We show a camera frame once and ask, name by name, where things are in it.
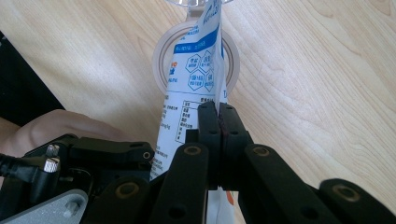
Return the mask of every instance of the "blue stripe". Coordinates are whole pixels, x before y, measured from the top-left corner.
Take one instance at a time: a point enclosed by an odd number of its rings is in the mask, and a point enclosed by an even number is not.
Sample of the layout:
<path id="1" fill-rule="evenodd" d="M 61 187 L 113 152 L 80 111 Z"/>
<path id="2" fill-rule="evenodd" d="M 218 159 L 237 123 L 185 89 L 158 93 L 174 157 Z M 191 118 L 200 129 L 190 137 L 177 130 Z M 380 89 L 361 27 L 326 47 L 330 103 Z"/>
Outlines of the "blue stripe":
<path id="1" fill-rule="evenodd" d="M 219 27 L 212 33 L 204 36 L 195 43 L 175 45 L 174 53 L 196 53 L 203 49 L 212 47 L 216 43 Z"/>

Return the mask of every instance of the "wood grain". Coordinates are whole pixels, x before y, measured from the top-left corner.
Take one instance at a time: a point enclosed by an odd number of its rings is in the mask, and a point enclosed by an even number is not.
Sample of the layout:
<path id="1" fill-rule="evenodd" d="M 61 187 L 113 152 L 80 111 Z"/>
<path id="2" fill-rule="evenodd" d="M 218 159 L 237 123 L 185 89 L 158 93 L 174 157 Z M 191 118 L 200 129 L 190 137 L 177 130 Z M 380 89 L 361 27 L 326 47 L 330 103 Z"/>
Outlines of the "wood grain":
<path id="1" fill-rule="evenodd" d="M 66 109 L 154 146 L 152 52 L 185 17 L 163 0 L 0 2 L 0 30 Z M 223 29 L 241 56 L 230 103 L 255 142 L 308 184 L 341 177 L 396 213 L 396 1 L 235 0 Z"/>

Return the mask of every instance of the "human hand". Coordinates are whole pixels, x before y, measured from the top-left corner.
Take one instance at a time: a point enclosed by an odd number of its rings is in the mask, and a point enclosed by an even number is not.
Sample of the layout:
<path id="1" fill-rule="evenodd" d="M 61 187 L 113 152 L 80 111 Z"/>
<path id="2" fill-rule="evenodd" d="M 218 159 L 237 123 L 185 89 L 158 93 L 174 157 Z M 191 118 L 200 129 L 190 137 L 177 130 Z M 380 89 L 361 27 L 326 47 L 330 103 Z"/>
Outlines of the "human hand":
<path id="1" fill-rule="evenodd" d="M 118 142 L 134 140 L 132 136 L 102 121 L 70 111 L 54 110 L 10 134 L 0 142 L 0 153 L 22 157 L 26 152 L 66 133 Z"/>

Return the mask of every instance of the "white ring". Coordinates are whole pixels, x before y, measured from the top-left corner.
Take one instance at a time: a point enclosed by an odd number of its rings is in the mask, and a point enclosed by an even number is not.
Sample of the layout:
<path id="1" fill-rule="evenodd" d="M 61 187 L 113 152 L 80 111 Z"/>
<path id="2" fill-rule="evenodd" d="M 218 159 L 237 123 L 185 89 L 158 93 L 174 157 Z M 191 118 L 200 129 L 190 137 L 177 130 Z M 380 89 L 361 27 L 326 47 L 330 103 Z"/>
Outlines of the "white ring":
<path id="1" fill-rule="evenodd" d="M 158 88 L 166 94 L 167 87 L 167 73 L 169 71 L 164 71 L 163 63 L 166 51 L 183 37 L 189 30 L 195 25 L 196 21 L 185 21 L 178 24 L 168 30 L 158 41 L 152 56 L 152 71 L 157 82 Z M 228 57 L 228 73 L 226 76 L 227 92 L 230 93 L 236 84 L 239 76 L 240 62 L 239 62 L 239 52 L 233 39 L 224 31 L 222 31 L 222 44 L 224 51 Z"/>

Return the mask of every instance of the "black object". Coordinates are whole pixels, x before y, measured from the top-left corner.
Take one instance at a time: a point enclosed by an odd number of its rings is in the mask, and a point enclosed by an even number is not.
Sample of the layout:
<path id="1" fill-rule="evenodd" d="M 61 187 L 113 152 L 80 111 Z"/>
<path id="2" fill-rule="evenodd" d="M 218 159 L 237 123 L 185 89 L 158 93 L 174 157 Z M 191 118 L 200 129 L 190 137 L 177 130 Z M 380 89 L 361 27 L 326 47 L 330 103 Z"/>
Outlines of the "black object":
<path id="1" fill-rule="evenodd" d="M 56 192 L 87 192 L 90 204 L 83 223 L 205 223 L 207 191 L 216 186 L 239 191 L 247 223 L 396 223 L 382 203 L 353 183 L 331 179 L 319 189 L 306 185 L 272 148 L 253 144 L 232 106 L 220 104 L 218 118 L 214 104 L 205 103 L 198 118 L 199 129 L 187 132 L 169 171 L 150 183 L 153 151 L 145 143 L 67 135 L 25 157 L 59 147 L 62 168 Z M 73 181 L 67 184 L 70 176 Z M 1 219 L 5 211 L 12 216 L 31 206 L 23 197 L 28 188 L 6 178 L 0 192 Z"/>
<path id="2" fill-rule="evenodd" d="M 23 126 L 54 109 L 64 107 L 0 32 L 0 117 Z"/>

